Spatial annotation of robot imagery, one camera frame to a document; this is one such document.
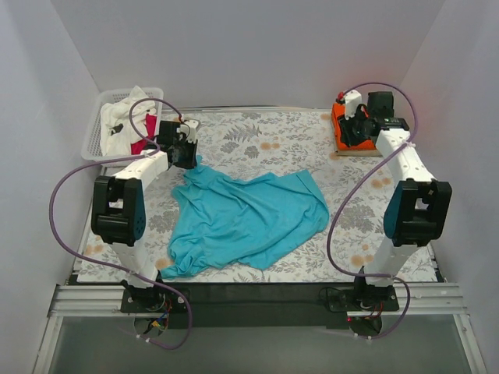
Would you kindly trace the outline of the teal t shirt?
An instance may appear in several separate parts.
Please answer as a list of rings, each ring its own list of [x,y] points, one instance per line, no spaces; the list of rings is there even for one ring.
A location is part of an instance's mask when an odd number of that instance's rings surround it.
[[[179,219],[164,279],[233,263],[266,270],[328,225],[326,200],[307,170],[242,180],[198,164],[183,179],[172,190]]]

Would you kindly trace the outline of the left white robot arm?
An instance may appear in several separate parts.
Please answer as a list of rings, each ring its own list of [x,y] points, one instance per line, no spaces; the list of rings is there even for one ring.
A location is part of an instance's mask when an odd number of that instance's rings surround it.
[[[159,281],[154,262],[143,241],[147,226],[144,192],[148,185],[171,167],[196,167],[197,131],[200,122],[162,121],[154,140],[160,151],[130,163],[112,176],[100,176],[94,183],[91,230],[117,255],[128,270],[122,280],[133,302],[147,311],[160,310],[166,301],[162,288],[149,284]]]

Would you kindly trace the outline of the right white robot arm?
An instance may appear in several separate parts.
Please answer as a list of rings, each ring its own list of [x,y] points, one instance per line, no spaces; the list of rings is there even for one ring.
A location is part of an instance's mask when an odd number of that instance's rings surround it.
[[[426,169],[409,140],[405,119],[373,117],[360,104],[352,117],[336,117],[334,126],[337,140],[347,147],[371,141],[395,186],[383,217],[384,238],[354,280],[354,303],[367,310],[393,298],[394,277],[409,257],[441,236],[452,188]]]

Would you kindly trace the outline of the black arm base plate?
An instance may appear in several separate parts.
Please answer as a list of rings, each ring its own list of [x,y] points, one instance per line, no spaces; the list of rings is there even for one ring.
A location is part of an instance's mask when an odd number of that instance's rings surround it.
[[[188,318],[201,327],[325,326],[346,330],[347,315],[376,317],[401,307],[393,287],[357,291],[352,283],[173,283],[168,290],[125,286],[120,311],[149,316],[168,313],[169,328]]]

